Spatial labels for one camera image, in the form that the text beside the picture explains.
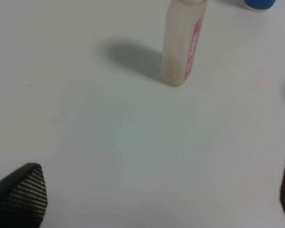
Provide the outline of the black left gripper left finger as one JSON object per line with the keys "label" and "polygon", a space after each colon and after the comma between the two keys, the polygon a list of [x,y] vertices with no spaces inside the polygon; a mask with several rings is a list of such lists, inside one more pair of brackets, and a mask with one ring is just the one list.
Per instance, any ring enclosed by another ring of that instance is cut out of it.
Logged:
{"label": "black left gripper left finger", "polygon": [[40,164],[26,163],[0,180],[0,228],[39,228],[47,206]]}

